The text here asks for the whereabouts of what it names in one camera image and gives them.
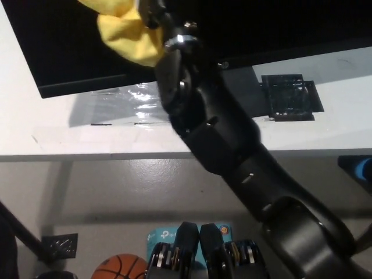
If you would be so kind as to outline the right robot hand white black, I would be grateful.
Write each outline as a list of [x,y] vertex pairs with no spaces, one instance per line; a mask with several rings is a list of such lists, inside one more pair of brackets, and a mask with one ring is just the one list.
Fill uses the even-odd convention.
[[151,30],[161,27],[170,31],[176,26],[170,1],[139,0],[138,11],[144,25]]

